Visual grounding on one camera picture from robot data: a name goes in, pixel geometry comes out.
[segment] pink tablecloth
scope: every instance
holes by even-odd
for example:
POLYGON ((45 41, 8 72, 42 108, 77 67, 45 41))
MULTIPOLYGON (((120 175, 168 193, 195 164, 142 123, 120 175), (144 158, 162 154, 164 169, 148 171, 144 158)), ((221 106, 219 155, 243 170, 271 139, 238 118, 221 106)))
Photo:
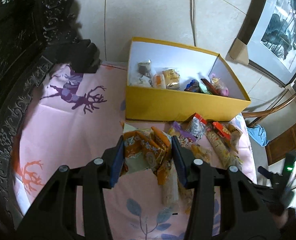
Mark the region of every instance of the pink tablecloth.
MULTIPOLYGON (((126 67, 122 66, 101 66, 96 74, 78 74, 68 65, 56 65, 43 87, 34 90, 22 127, 19 156, 13 158, 16 198, 23 213, 60 165, 84 166, 116 145, 122 134, 120 121, 125 120, 126 77, 126 67)), ((243 132, 238 147, 243 173, 256 182, 245 121, 238 115, 232 122, 243 132)), ((169 126, 131 124, 162 130, 169 126)), ((205 137, 199 143, 213 150, 205 137)), ((221 167, 216 154, 211 164, 221 167)), ((218 189, 216 192, 214 234, 220 224, 218 189)), ((77 231, 83 234, 80 196, 78 191, 77 231)), ((104 197, 115 240, 183 239, 188 215, 172 215, 174 211, 163 206, 161 187, 150 170, 122 176, 112 190, 104 190, 104 197)))

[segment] silver screw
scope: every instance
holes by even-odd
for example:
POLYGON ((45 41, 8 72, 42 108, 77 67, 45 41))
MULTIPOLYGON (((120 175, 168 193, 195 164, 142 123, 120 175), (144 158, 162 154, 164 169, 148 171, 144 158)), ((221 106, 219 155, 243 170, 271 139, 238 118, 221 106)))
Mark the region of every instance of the silver screw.
POLYGON ((204 161, 202 160, 202 159, 194 159, 193 160, 193 163, 195 164, 195 165, 202 165, 203 163, 204 163, 204 161))
POLYGON ((102 158, 96 158, 94 159, 94 164, 101 165, 104 163, 104 160, 102 158))
POLYGON ((236 166, 232 165, 232 166, 229 167, 229 170, 232 171, 232 172, 237 172, 238 168, 236 166))
POLYGON ((66 172, 68 170, 68 166, 67 165, 61 165, 60 167, 59 167, 59 171, 60 172, 66 172))

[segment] yellow box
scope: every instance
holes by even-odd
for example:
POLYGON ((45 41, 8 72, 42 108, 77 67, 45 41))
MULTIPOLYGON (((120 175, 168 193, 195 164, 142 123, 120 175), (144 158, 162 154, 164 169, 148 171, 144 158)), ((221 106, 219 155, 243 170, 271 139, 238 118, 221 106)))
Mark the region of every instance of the yellow box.
POLYGON ((174 42, 138 37, 132 39, 126 87, 126 120, 184 122, 198 113, 207 120, 230 121, 250 103, 245 89, 220 54, 174 42), (181 76, 181 89, 193 78, 200 80, 214 73, 228 87, 229 97, 130 86, 137 64, 148 59, 156 69, 176 69, 181 76))

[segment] power cord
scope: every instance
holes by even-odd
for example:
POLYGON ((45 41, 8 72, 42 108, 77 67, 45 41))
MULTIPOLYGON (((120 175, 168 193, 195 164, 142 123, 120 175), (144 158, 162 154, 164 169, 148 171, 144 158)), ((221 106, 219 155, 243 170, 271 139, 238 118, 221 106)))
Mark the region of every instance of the power cord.
POLYGON ((197 47, 196 0, 190 0, 190 21, 192 27, 193 44, 195 47, 197 47))

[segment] purple deer print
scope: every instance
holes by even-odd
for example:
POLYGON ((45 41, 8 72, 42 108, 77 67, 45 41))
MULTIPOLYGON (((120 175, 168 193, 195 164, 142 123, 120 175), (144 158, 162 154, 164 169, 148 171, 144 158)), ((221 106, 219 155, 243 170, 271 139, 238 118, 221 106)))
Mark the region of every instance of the purple deer print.
MULTIPOLYGON (((50 79, 53 77, 60 77, 56 75, 51 75, 50 79)), ((72 110, 76 109, 78 106, 85 105, 84 106, 84 113, 86 114, 86 110, 92 111, 94 109, 99 109, 99 107, 95 106, 95 104, 104 103, 107 100, 104 100, 104 96, 102 94, 95 94, 91 95, 92 92, 94 92, 97 89, 102 89, 103 91, 106 90, 103 86, 97 86, 94 89, 90 90, 87 94, 85 93, 83 97, 77 96, 77 90, 79 88, 79 85, 84 77, 83 73, 75 73, 70 68, 70 76, 65 74, 65 78, 67 78, 67 82, 64 84, 63 88, 59 88, 53 85, 50 85, 53 89, 57 90, 57 93, 42 97, 44 98, 52 98, 52 97, 58 97, 60 96, 62 100, 66 101, 67 103, 74 103, 75 105, 71 108, 72 110)))

